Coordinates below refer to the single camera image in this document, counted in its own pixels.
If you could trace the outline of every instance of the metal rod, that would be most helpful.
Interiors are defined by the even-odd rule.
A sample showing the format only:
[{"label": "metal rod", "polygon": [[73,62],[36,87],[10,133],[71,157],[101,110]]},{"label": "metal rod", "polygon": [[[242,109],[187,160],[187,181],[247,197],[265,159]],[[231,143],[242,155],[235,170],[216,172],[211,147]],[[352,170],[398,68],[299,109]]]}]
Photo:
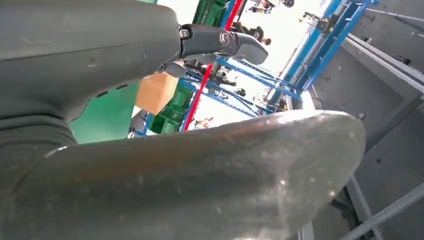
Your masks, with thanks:
[{"label": "metal rod", "polygon": [[[351,179],[351,183],[352,183],[353,189],[356,192],[358,200],[359,200],[360,204],[362,205],[363,212],[365,213],[365,217],[367,219],[372,218],[373,213],[371,212],[370,205],[368,204],[367,199],[365,198],[364,192],[362,192],[361,186],[359,185],[358,180],[355,177],[355,175],[353,175],[353,177]],[[376,240],[384,240],[382,233],[381,233],[380,229],[378,229],[377,226],[373,226],[371,228],[371,230],[374,233]]]},{"label": "metal rod", "polygon": [[414,29],[416,29],[416,30],[424,33],[424,27],[422,27],[422,26],[419,26],[417,24],[414,24],[412,22],[409,22],[409,21],[407,21],[407,20],[405,20],[403,18],[397,17],[397,16],[395,16],[394,19],[396,19],[397,21],[399,21],[399,22],[401,22],[401,23],[403,23],[405,25],[410,26],[411,28],[414,28]]},{"label": "metal rod", "polygon": [[356,240],[371,230],[371,228],[386,222],[422,198],[424,198],[424,183],[421,183],[421,185],[419,185],[417,188],[408,192],[399,200],[389,205],[339,240]]},{"label": "metal rod", "polygon": [[383,15],[397,17],[397,18],[410,19],[410,20],[424,22],[424,19],[418,18],[418,17],[406,16],[406,15],[401,15],[401,14],[388,12],[388,11],[380,11],[380,10],[375,10],[375,9],[372,9],[372,8],[367,8],[366,10],[370,11],[370,12],[374,12],[374,13],[379,13],[379,14],[383,14]]},{"label": "metal rod", "polygon": [[[414,88],[416,88],[416,89],[420,90],[422,93],[424,93],[424,85],[421,84],[421,82],[424,83],[424,80],[422,80],[422,79],[424,79],[424,76],[422,74],[420,74],[419,72],[416,72],[416,71],[412,70],[407,65],[405,65],[405,64],[399,62],[398,60],[394,59],[393,57],[391,57],[391,56],[389,56],[389,55],[387,55],[387,54],[379,51],[375,47],[368,46],[369,45],[368,43],[362,41],[361,39],[357,38],[356,36],[354,36],[352,34],[349,34],[348,35],[348,37],[346,38],[346,41],[348,43],[352,44],[353,46],[355,46],[357,49],[361,50],[364,54],[368,55],[370,58],[374,59],[377,63],[381,64],[383,67],[385,67],[386,69],[388,69],[389,71],[391,71],[398,78],[406,81],[411,86],[413,86]],[[401,70],[405,71],[407,74],[412,75],[415,78],[418,77],[417,79],[420,80],[421,82],[415,81],[409,75],[407,75],[404,72],[400,71],[398,68],[392,66],[391,64],[395,65],[396,67],[400,68]]]}]

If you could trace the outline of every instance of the person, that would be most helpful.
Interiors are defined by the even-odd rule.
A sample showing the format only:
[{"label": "person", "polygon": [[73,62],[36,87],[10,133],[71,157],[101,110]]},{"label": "person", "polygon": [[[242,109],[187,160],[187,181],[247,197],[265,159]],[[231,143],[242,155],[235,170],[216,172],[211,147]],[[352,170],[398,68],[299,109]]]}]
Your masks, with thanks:
[{"label": "person", "polygon": [[232,27],[236,33],[250,35],[265,45],[271,44],[271,38],[264,37],[264,30],[261,26],[257,26],[256,28],[247,28],[242,25],[242,22],[237,21],[232,23]]},{"label": "person", "polygon": [[194,128],[195,129],[208,129],[208,128],[210,128],[211,126],[209,125],[209,123],[212,121],[212,120],[214,120],[214,118],[213,117],[209,117],[209,118],[205,118],[205,119],[203,119],[203,120],[195,120],[195,123],[194,123]]}]

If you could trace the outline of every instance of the blue steel rack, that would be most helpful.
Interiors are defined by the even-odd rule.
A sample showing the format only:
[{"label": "blue steel rack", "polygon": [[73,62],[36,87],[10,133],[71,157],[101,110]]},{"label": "blue steel rack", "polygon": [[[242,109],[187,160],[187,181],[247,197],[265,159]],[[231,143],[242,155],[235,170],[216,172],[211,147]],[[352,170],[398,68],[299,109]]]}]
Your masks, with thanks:
[{"label": "blue steel rack", "polygon": [[[329,18],[336,12],[337,8],[342,5],[341,3],[342,0],[334,0],[329,5],[323,17]],[[370,4],[376,5],[377,3],[378,0],[348,0],[347,7],[341,14],[333,31],[323,36],[323,43],[316,46],[319,42],[321,32],[315,29],[283,79],[287,82],[294,83],[296,90],[300,93],[308,91],[330,60],[334,57],[348,33],[358,23],[358,20],[362,17],[367,7],[369,7]],[[304,63],[306,62],[307,56],[315,50],[317,50],[316,54],[311,56],[310,64],[305,67],[305,71],[300,74],[297,79],[294,79],[299,68],[305,65]],[[269,102],[271,104],[276,103],[283,93],[283,91],[277,89]]]},{"label": "blue steel rack", "polygon": [[[252,69],[253,71],[255,71],[255,73],[242,69],[221,58],[218,58],[216,62],[222,66],[225,66],[229,69],[242,73],[252,79],[255,79],[269,88],[275,89],[274,95],[271,97],[271,99],[268,102],[270,105],[276,104],[282,94],[290,96],[293,99],[300,100],[301,99],[300,94],[304,91],[309,90],[311,85],[315,82],[315,80],[319,77],[319,75],[322,73],[324,68],[328,65],[332,57],[336,54],[336,51],[340,48],[346,36],[349,34],[349,32],[353,29],[353,27],[357,24],[361,16],[364,14],[367,7],[369,7],[370,4],[376,5],[377,3],[378,3],[378,0],[348,0],[347,7],[342,12],[339,18],[339,21],[334,26],[333,31],[330,32],[329,34],[322,35],[322,33],[319,30],[315,29],[313,33],[310,35],[310,37],[308,38],[303,48],[301,49],[298,57],[296,58],[296,60],[294,61],[290,69],[288,70],[287,74],[282,79],[274,76],[273,74],[268,72],[266,69],[263,69],[260,66],[253,65],[244,60],[239,61],[239,63]],[[342,0],[333,0],[328,6],[323,17],[329,18],[332,14],[336,12],[336,10],[339,7],[343,7]],[[311,55],[308,59],[310,61],[309,61],[309,64],[306,65],[305,64],[307,60],[306,58],[309,55]],[[296,73],[298,72],[301,66],[304,66],[304,72],[296,76],[296,79],[294,79]],[[193,72],[187,72],[187,75],[190,78],[201,80],[200,76]],[[185,87],[188,87],[194,91],[197,91],[197,88],[194,85],[187,82],[187,80],[188,80],[187,78],[183,78],[179,81],[179,84],[182,84]],[[233,96],[234,98],[239,100],[248,109],[252,111],[249,112],[249,111],[243,110],[237,106],[234,106],[226,102],[224,99],[221,99],[211,94],[205,94],[206,96],[220,103],[223,103],[239,112],[242,112],[248,116],[251,116],[251,117],[257,116],[257,113],[250,106],[255,106],[256,108],[264,111],[266,114],[272,113],[270,109],[260,107],[254,104],[253,102],[248,101],[247,99],[244,99],[225,89],[222,89],[221,87],[214,84],[213,82],[208,82],[207,86],[213,87],[219,91],[223,91],[226,94]],[[187,116],[185,116],[184,118],[183,125],[186,122],[187,122]]]}]

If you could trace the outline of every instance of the green wall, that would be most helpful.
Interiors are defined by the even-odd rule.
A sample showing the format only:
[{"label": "green wall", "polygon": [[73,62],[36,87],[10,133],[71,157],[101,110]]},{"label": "green wall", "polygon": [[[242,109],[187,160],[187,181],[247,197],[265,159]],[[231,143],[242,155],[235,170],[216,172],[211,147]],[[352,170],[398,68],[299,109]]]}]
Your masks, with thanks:
[{"label": "green wall", "polygon": [[[157,0],[141,2],[156,3]],[[111,90],[94,98],[80,118],[69,126],[80,144],[123,139],[128,134],[139,84]]]}]

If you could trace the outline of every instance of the gray metal surface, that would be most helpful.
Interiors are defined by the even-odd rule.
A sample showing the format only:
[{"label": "gray metal surface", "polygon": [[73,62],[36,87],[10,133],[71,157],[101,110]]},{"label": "gray metal surface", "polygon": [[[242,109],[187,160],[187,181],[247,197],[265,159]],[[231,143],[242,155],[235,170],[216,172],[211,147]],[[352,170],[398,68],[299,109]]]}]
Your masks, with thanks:
[{"label": "gray metal surface", "polygon": [[340,238],[340,240],[355,240],[360,236],[366,234],[372,228],[390,220],[395,217],[406,208],[415,204],[419,200],[424,198],[424,183],[421,183],[417,188],[405,194],[396,202],[390,204],[388,207],[370,217],[363,224],[349,232],[346,236]]},{"label": "gray metal surface", "polygon": [[[341,49],[314,86],[319,102],[326,109],[344,110],[354,116],[363,114],[362,122],[367,133],[373,133],[406,97],[419,93],[401,79],[381,79],[379,76],[387,76],[383,71],[370,64],[365,66],[350,51]],[[423,122],[423,114],[419,110],[413,111],[364,156],[355,176],[373,214],[424,182]],[[351,184],[348,189],[359,218],[365,221],[367,216]],[[415,223],[423,220],[423,206],[421,200],[382,224],[384,239],[421,240],[424,231]],[[326,220],[321,218],[314,223],[322,221]],[[315,237],[325,239],[320,238],[319,233],[315,231]]]},{"label": "gray metal surface", "polygon": [[43,146],[0,148],[2,240],[280,240],[346,184],[365,132],[341,112],[290,111],[44,154]]}]

